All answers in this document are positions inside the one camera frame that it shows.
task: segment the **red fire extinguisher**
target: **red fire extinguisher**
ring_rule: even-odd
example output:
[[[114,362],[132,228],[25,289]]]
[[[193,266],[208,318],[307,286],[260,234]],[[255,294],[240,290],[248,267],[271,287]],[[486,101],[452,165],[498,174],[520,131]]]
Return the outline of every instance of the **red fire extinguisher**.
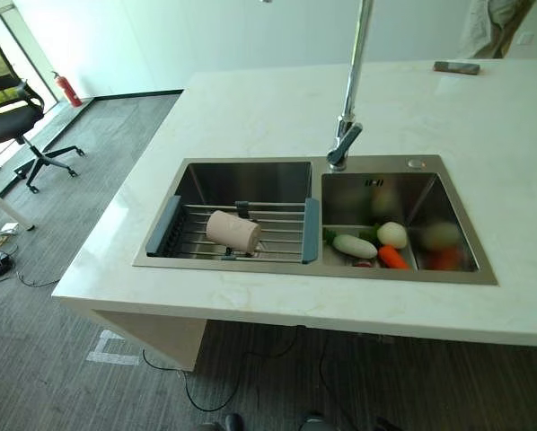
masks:
[[[53,77],[55,78],[55,82],[57,83],[58,87],[61,90],[63,90],[63,92],[65,93],[65,96],[67,97],[69,102],[75,107],[81,106],[83,104],[83,102],[75,94],[75,90],[73,90],[73,87],[71,86],[69,81],[67,81],[67,78],[65,78],[64,76],[59,76],[59,74],[57,72],[55,72],[54,70],[51,71],[51,72],[53,72],[53,74],[54,74]]]

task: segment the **sink button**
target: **sink button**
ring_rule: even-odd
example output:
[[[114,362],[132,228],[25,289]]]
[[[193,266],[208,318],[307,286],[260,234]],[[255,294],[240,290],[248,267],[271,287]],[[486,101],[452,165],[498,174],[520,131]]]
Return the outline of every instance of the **sink button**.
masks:
[[[409,166],[409,168],[412,169],[422,169],[427,167],[427,164],[419,159],[410,159],[407,165]]]

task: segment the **kitchen island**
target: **kitchen island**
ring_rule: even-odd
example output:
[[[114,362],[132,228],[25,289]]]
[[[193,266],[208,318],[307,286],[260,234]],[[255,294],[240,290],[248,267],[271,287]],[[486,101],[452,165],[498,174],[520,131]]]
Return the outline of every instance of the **kitchen island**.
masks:
[[[364,64],[350,153],[439,154],[497,286],[132,265],[184,158],[326,154],[348,66],[308,66],[195,75],[53,296],[185,370],[209,319],[537,346],[537,60],[479,63]]]

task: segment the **dish drying rack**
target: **dish drying rack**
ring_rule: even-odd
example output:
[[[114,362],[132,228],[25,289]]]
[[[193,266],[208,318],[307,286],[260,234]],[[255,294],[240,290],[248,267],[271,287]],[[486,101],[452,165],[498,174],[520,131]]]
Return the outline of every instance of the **dish drying rack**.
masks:
[[[260,225],[260,241],[251,254],[207,239],[208,218],[221,210]],[[145,246],[148,257],[307,264],[316,260],[319,203],[249,202],[234,205],[181,204],[171,196]]]

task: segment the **black mesh chair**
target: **black mesh chair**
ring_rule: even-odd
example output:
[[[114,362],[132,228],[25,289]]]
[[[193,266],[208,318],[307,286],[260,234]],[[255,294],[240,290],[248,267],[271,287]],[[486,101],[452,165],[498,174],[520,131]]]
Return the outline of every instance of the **black mesh chair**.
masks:
[[[21,145],[27,144],[35,154],[35,159],[15,169],[19,178],[27,179],[27,187],[33,193],[39,192],[39,189],[31,182],[43,166],[52,164],[67,169],[72,177],[77,175],[70,166],[54,160],[54,157],[74,150],[77,154],[84,155],[84,152],[74,145],[43,154],[23,137],[24,133],[43,118],[43,106],[43,99],[17,76],[0,47],[0,143],[15,139]]]

